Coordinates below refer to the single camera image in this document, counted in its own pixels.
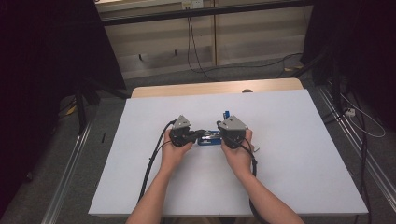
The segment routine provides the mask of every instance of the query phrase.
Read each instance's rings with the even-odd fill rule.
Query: floor
[[[272,66],[265,66],[268,63],[277,63]],[[291,58],[285,62],[287,67],[298,65],[298,58]],[[257,61],[243,64],[227,65],[226,68],[207,72],[206,75],[220,81],[262,79],[286,77],[290,73],[282,73],[285,66],[279,60]],[[211,81],[203,74],[192,71],[181,71],[160,76],[138,77],[126,80],[127,92],[130,93],[138,86],[166,85],[178,83],[198,83]],[[323,117],[332,112],[323,94],[325,86],[315,86],[311,77],[304,75],[301,81],[305,89],[308,89],[319,114]],[[99,218],[89,216],[88,209],[91,205],[95,188],[100,179],[103,167],[106,163],[106,156],[111,148],[112,139],[118,127],[118,121],[123,111],[124,101],[99,92],[102,101],[99,106],[86,105],[92,120],[91,130],[84,142],[84,148],[80,151],[73,176],[70,178],[68,188],[64,192],[64,198],[59,206],[59,210],[50,220],[43,221],[47,217],[46,212],[51,204],[52,197],[62,179],[64,169],[68,161],[75,153],[74,149],[78,140],[78,116],[76,113],[59,119],[56,132],[49,142],[46,153],[35,167],[34,179],[30,183],[21,186],[13,202],[2,217],[3,223],[124,223],[124,217]],[[72,100],[72,96],[65,98],[61,106],[67,105]],[[360,99],[361,108],[366,113],[375,117],[375,112]],[[331,120],[334,115],[324,119]],[[351,143],[350,137],[346,135],[343,128],[346,118],[326,124],[329,134],[334,141],[341,157],[346,164],[346,168],[351,173],[357,188],[360,185],[360,164],[361,160],[357,149]],[[367,131],[381,134],[375,123],[367,121]],[[396,133],[385,127],[387,134],[382,138],[368,137],[368,148],[378,163],[383,173],[388,177],[390,183],[396,183]],[[396,223],[396,209],[391,207],[388,199],[384,196],[383,190],[376,184],[375,175],[366,172],[366,185],[371,204],[372,223],[390,224]],[[306,223],[354,223],[355,217],[303,217]],[[224,219],[224,223],[231,223],[231,220]],[[360,216],[357,223],[367,223],[368,216]]]

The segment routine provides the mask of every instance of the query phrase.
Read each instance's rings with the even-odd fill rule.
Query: black curtain
[[[75,82],[90,77],[125,86],[92,0],[0,0],[0,52],[2,216],[45,150],[59,102],[74,94]]]
[[[313,68],[323,84],[339,73],[390,128],[396,130],[396,8],[395,1],[316,1],[304,42],[302,63],[326,56]]]

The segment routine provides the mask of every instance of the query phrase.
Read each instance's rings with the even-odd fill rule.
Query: white tabletop
[[[209,94],[127,100],[89,214],[127,217],[165,124],[184,115],[192,130],[216,130],[229,110],[253,131],[257,177],[300,215],[355,215],[367,209],[308,92]],[[152,178],[159,169],[161,152]],[[251,216],[248,195],[219,146],[194,145],[170,181],[166,217]]]

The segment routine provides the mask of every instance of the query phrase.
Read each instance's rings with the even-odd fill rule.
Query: person's right hand
[[[192,142],[189,142],[183,147],[175,147],[171,142],[171,138],[169,136],[170,132],[170,129],[166,130],[163,136],[163,157],[161,160],[160,170],[172,173],[183,160],[184,154],[191,149]]]
[[[253,153],[254,148],[253,145],[251,145],[252,135],[253,131],[247,129],[245,138],[249,141],[250,146],[246,140],[243,141],[242,145],[246,148],[251,147]],[[239,147],[237,149],[231,149],[225,145],[224,141],[221,141],[221,149],[223,150],[225,157],[227,158],[227,162],[233,169],[233,173],[236,175],[236,177],[239,178],[242,175],[251,174],[251,157],[243,148]]]

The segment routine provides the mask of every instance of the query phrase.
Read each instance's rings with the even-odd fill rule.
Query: wire
[[[283,69],[282,70],[284,70],[285,69],[284,62],[285,62],[286,59],[288,59],[288,58],[290,58],[292,56],[295,56],[295,55],[301,55],[302,54],[302,53],[289,54],[289,55],[286,55],[282,60],[279,60],[279,61],[274,62],[274,63],[268,63],[268,64],[262,64],[262,65],[234,65],[234,66],[214,67],[214,68],[209,68],[209,69],[204,70],[202,68],[202,66],[201,66],[200,61],[199,61],[199,57],[198,57],[198,53],[197,53],[197,49],[196,49],[196,45],[195,45],[195,39],[194,39],[194,33],[193,33],[191,18],[188,18],[188,22],[189,22],[189,48],[188,48],[188,53],[187,53],[187,62],[189,64],[189,68],[194,73],[203,73],[207,78],[209,78],[210,80],[213,80],[213,81],[219,81],[219,80],[214,79],[213,77],[209,77],[206,74],[207,72],[211,72],[211,71],[219,70],[219,69],[227,69],[227,68],[261,68],[261,67],[275,65],[275,64],[278,64],[278,63],[283,63]],[[194,45],[195,57],[197,59],[198,65],[200,67],[199,70],[195,70],[191,66],[191,62],[190,62],[191,40],[192,40],[192,44]]]
[[[280,72],[279,75],[277,75],[276,78],[280,78],[280,77],[283,75],[283,73],[285,72],[285,60],[291,58],[292,56],[301,55],[301,54],[302,54],[302,53],[294,53],[294,54],[286,55],[286,56],[282,59],[282,64],[283,64],[282,71]]]
[[[143,195],[145,194],[146,185],[147,185],[148,179],[149,179],[149,172],[151,171],[152,163],[154,163],[154,160],[155,160],[155,157],[156,157],[157,154],[158,154],[158,151],[159,151],[160,148],[163,147],[165,144],[169,143],[169,141],[168,141],[168,142],[165,142],[165,143],[163,143],[163,144],[159,147],[159,145],[160,145],[160,143],[161,143],[161,140],[163,139],[163,135],[165,134],[166,129],[169,127],[169,125],[174,124],[175,122],[176,122],[176,120],[174,119],[174,120],[172,120],[172,121],[169,121],[168,124],[166,124],[165,128],[163,129],[163,132],[161,133],[160,138],[158,139],[157,146],[155,147],[154,151],[152,152],[152,156],[149,158],[149,163],[148,163],[148,168],[146,169],[145,179],[143,180],[142,189],[140,190],[139,199],[137,200],[138,203],[140,202],[140,200],[143,198]]]
[[[352,95],[355,98],[355,101],[358,105],[357,107],[359,108],[359,111],[362,112],[360,110],[361,104],[359,103],[359,100],[356,97],[355,92],[352,92]],[[363,115],[361,115],[361,127],[363,128],[363,130],[366,129],[366,123],[365,123]],[[366,186],[366,182],[365,182],[365,169],[366,169],[367,155],[368,155],[367,135],[366,135],[366,132],[363,132],[362,133],[362,141],[361,141],[361,186],[359,189],[359,193],[360,193],[361,197],[363,197],[363,194],[364,194],[364,197],[366,199],[365,201],[366,201],[367,210],[368,210],[368,223],[370,224],[370,223],[372,223],[372,209],[371,209],[370,198],[369,198],[369,194],[368,194],[367,186]],[[359,218],[359,216],[356,216],[355,221],[354,221],[355,224],[357,223],[358,218]]]
[[[325,119],[325,118],[329,117],[334,111],[335,111],[335,109],[331,113],[329,113],[328,115],[323,116],[322,119]],[[340,115],[338,115],[336,118],[331,119],[331,120],[327,120],[327,121],[323,120],[324,125],[327,125],[327,124],[335,122],[336,120],[339,120],[340,118],[342,118],[345,115],[346,111],[347,111],[347,109],[345,108],[342,111],[342,113]]]
[[[256,176],[256,174],[257,174],[257,161],[256,161],[256,158],[255,158],[254,155],[253,155],[253,152],[252,152],[252,149],[251,149],[251,144],[249,143],[249,141],[248,141],[246,138],[244,138],[244,140],[247,141],[247,144],[248,144],[248,148],[247,148],[247,147],[245,147],[244,145],[235,142],[232,138],[230,138],[230,137],[227,136],[227,135],[225,135],[225,136],[223,136],[223,137],[226,137],[228,140],[230,140],[230,141],[233,142],[234,144],[237,144],[238,146],[240,146],[242,149],[244,149],[244,150],[250,155],[250,158],[251,158],[251,166],[252,166],[252,169],[253,169],[251,173],[253,173],[253,175]],[[248,204],[249,204],[249,206],[250,206],[250,210],[251,210],[251,213],[253,214],[253,216],[254,216],[260,223],[264,223],[264,224],[267,223],[267,222],[265,221],[265,219],[262,218],[262,216],[259,214],[259,212],[257,211],[256,207],[254,206],[253,202],[252,202],[250,199],[248,200]]]
[[[304,6],[304,8],[303,8],[304,21],[305,21],[305,26],[308,26],[308,21],[306,21],[305,8],[306,8],[306,6]]]
[[[321,117],[321,119],[326,119],[327,117],[329,117],[330,115],[332,115],[332,113],[334,113],[335,109],[332,110],[332,112],[330,112],[327,115],[324,115],[323,117]]]
[[[369,118],[370,120],[372,120],[378,127],[380,127],[383,133],[382,133],[381,135],[375,135],[375,134],[372,134],[372,133],[368,133],[368,132],[366,132],[365,130],[363,130],[363,128],[359,127],[359,126],[352,120],[352,118],[349,116],[349,120],[351,121],[351,123],[352,123],[353,125],[355,125],[359,130],[361,130],[361,131],[364,132],[364,133],[367,133],[368,135],[370,135],[370,136],[372,136],[372,137],[376,137],[376,138],[384,137],[385,134],[387,134],[387,132],[385,131],[385,129],[384,129],[375,119],[373,119],[372,117],[370,117],[368,114],[364,113],[364,112],[363,112],[362,110],[360,110],[357,106],[353,105],[353,104],[344,96],[344,94],[341,94],[341,96],[342,96],[350,105],[352,105],[356,110],[358,110],[359,112],[361,112],[361,113],[362,113],[362,116],[365,115],[367,118]]]
[[[217,79],[215,79],[215,78],[213,78],[213,77],[209,77],[209,76],[206,74],[206,72],[204,71],[204,69],[202,68],[201,63],[200,63],[200,61],[199,61],[199,57],[198,57],[198,53],[197,53],[197,48],[196,48],[196,46],[195,46],[194,32],[193,32],[193,28],[192,28],[192,21],[191,21],[191,18],[190,18],[190,17],[188,17],[187,20],[188,20],[188,22],[189,22],[189,50],[188,50],[188,52],[187,52],[187,61],[188,61],[188,63],[189,63],[189,67],[190,67],[191,71],[195,72],[195,70],[192,69],[191,63],[190,63],[190,40],[191,40],[191,37],[192,37],[192,43],[193,43],[193,45],[194,45],[195,57],[196,57],[196,59],[197,59],[199,68],[201,69],[202,73],[204,73],[204,75],[205,75],[208,79],[210,79],[210,80],[212,80],[212,81],[219,82],[219,80],[217,80]]]

